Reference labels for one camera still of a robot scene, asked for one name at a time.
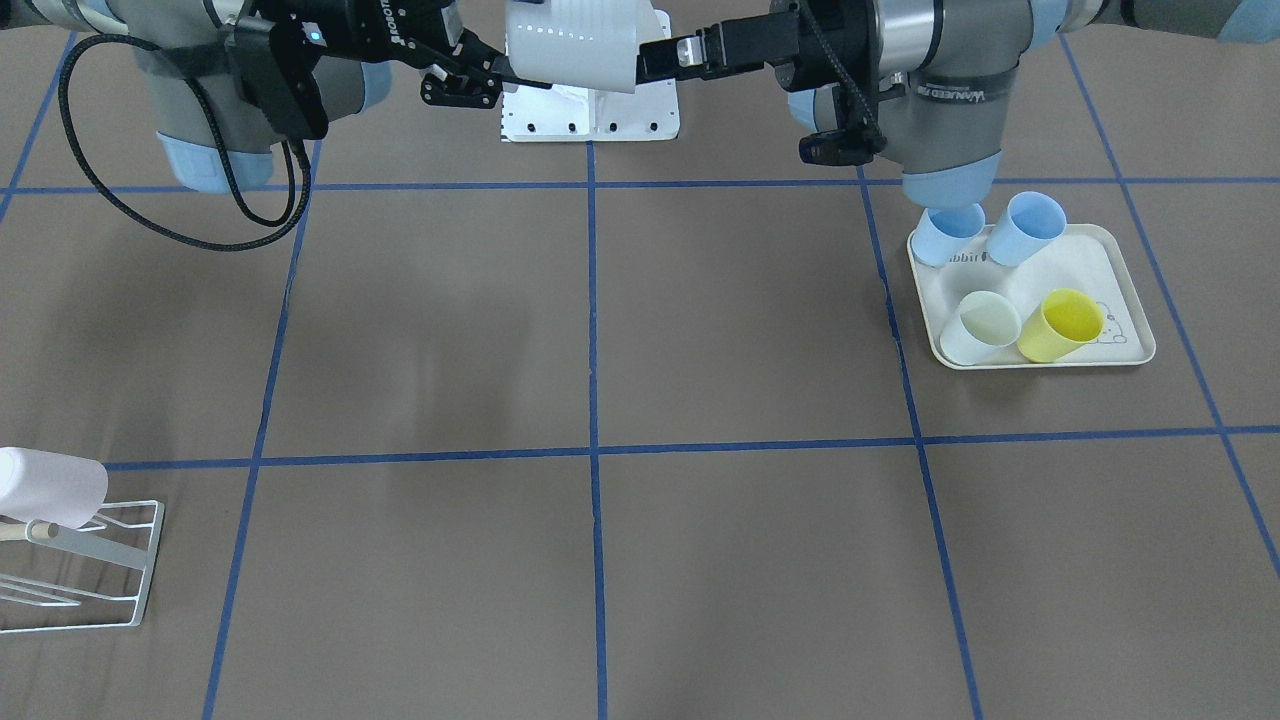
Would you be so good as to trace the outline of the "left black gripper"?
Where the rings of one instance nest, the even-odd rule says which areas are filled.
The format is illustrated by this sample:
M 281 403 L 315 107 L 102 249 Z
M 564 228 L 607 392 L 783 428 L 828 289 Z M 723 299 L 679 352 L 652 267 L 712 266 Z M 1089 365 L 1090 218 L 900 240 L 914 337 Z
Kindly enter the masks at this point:
M 845 82 L 872 90 L 881 49 L 876 20 L 872 1 L 773 1 L 765 14 L 726 22 L 726 64 L 705 35 L 640 44 L 636 85 L 771 68 L 785 91 Z

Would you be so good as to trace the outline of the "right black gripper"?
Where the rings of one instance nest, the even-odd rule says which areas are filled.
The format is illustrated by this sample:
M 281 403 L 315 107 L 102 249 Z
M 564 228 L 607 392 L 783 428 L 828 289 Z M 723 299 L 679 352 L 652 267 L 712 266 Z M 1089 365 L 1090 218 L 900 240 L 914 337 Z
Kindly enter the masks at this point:
M 507 55 L 466 31 L 454 1 L 247 1 L 228 26 L 228 56 L 247 102 L 288 140 L 324 138 L 329 115 L 315 68 L 324 56 L 425 70 L 433 108 L 494 109 L 518 77 Z

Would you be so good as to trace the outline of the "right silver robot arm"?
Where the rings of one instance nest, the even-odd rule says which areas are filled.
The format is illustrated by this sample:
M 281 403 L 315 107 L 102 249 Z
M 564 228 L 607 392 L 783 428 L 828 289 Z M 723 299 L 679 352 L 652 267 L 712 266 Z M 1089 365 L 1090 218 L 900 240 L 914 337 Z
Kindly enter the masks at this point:
M 390 92 L 396 63 L 424 70 L 425 100 L 492 108 L 521 85 L 453 1 L 5 1 L 3 28 L 56 26 L 129 40 L 157 138 L 188 190 L 256 190 L 273 147 L 320 140 Z

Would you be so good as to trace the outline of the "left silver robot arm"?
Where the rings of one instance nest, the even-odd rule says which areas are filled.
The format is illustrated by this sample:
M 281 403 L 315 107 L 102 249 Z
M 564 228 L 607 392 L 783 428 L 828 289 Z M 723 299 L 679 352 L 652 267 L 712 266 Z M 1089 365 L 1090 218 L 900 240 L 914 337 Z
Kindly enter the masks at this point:
M 1125 26 L 1221 44 L 1277 38 L 1275 1 L 773 1 L 643 44 L 636 81 L 719 79 L 772 68 L 808 129 L 800 159 L 901 169 L 918 206 L 989 192 L 1021 59 L 1060 35 Z

